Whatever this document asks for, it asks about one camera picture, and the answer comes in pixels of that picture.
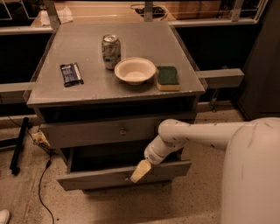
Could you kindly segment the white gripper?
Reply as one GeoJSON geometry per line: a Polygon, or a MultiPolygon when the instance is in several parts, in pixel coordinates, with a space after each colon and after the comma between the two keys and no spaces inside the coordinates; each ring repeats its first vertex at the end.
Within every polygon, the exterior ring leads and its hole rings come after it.
{"type": "Polygon", "coordinates": [[[173,144],[165,142],[160,136],[156,136],[144,150],[144,160],[141,160],[133,171],[130,180],[133,183],[138,182],[147,174],[151,165],[159,165],[165,158],[173,152],[173,144]]]}

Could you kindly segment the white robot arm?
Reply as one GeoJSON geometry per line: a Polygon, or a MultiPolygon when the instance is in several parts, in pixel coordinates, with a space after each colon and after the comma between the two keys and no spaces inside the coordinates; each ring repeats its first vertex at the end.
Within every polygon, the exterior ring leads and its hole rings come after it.
{"type": "Polygon", "coordinates": [[[280,119],[190,124],[167,119],[130,179],[138,182],[186,142],[225,151],[220,224],[280,224],[280,119]]]}

